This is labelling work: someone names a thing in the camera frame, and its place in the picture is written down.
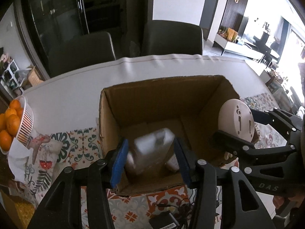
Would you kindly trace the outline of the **person right hand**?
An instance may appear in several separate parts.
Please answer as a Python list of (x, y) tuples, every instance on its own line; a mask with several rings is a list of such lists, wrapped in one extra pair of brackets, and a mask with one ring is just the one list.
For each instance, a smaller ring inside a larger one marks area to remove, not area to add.
[(275, 214), (285, 216), (288, 214), (289, 208), (299, 208), (304, 201), (304, 192), (295, 192), (295, 196), (285, 198), (282, 196), (274, 196), (272, 202), (275, 206)]

